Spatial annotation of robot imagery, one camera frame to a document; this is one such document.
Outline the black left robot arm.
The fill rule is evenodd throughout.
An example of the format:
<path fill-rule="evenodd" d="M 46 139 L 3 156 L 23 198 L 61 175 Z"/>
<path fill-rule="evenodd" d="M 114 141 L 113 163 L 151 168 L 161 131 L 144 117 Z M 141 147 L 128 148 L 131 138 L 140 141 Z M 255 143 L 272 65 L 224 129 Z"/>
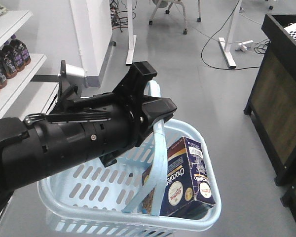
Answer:
<path fill-rule="evenodd" d="M 140 146 L 177 110 L 170 98 L 144 93 L 156 75 L 149 62 L 135 62 L 113 91 L 81 98 L 62 61 L 50 113 L 0 119 L 0 210 L 16 189 L 95 158 L 111 166 Z"/>

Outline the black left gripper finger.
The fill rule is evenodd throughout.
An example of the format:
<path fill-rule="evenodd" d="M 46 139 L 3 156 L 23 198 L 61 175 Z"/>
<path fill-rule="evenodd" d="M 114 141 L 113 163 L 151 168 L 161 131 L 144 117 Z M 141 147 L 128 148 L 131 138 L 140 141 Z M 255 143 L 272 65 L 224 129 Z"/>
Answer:
<path fill-rule="evenodd" d="M 134 62 L 112 92 L 126 103 L 139 104 L 147 83 L 155 76 L 157 71 L 148 61 Z"/>
<path fill-rule="evenodd" d="M 142 103 L 143 128 L 152 128 L 159 120 L 167 122 L 177 110 L 170 98 L 144 96 Z"/>

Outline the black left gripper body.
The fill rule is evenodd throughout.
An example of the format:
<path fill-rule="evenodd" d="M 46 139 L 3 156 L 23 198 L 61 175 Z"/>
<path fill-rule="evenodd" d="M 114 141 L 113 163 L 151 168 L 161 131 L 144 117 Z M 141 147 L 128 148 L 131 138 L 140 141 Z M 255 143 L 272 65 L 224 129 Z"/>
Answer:
<path fill-rule="evenodd" d="M 114 164 L 151 134 L 151 101 L 143 90 L 120 88 L 87 99 L 65 98 L 50 114 L 28 115 L 22 177 L 46 178 L 94 158 Z"/>

